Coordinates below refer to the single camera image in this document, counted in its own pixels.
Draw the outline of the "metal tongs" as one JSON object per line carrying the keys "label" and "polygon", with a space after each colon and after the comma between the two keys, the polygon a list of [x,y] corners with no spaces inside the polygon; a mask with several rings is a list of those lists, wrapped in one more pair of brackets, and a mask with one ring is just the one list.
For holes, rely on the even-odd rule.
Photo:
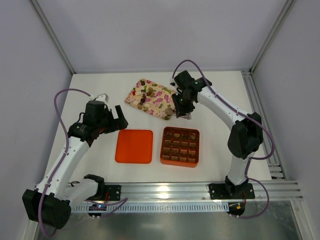
{"label": "metal tongs", "polygon": [[173,109],[173,108],[170,108],[168,107],[166,110],[165,110],[165,113],[168,115],[168,116],[171,116],[171,117],[175,117],[175,118],[181,118],[181,119],[186,119],[186,120],[191,120],[192,117],[191,117],[191,114],[190,113],[187,113],[185,115],[182,115],[182,116],[177,116],[177,113],[176,113],[176,110]]}

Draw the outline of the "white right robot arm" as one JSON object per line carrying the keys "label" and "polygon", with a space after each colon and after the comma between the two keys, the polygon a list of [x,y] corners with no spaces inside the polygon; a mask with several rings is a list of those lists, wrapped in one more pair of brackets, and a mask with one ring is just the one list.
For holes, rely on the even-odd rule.
{"label": "white right robot arm", "polygon": [[256,112],[241,112],[221,96],[208,79],[194,79],[186,70],[173,77],[170,85],[177,90],[177,93],[172,95],[177,118],[190,115],[195,104],[199,103],[218,116],[230,130],[227,147],[232,154],[232,160],[222,192],[232,199],[242,197],[249,185],[249,159],[264,141],[261,116]]}

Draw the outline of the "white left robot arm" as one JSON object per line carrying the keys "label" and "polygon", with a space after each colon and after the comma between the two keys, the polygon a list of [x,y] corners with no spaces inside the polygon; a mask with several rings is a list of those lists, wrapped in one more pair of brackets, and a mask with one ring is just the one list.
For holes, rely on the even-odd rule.
{"label": "white left robot arm", "polygon": [[128,127],[121,106],[115,106],[115,110],[117,117],[102,101],[90,100],[86,104],[82,121],[69,127],[66,146],[47,175],[34,190],[26,189],[22,195],[31,221],[60,230],[68,222],[73,208],[85,200],[100,200],[104,196],[105,180],[94,174],[85,175],[71,189],[67,189],[67,185],[80,160],[100,135]]}

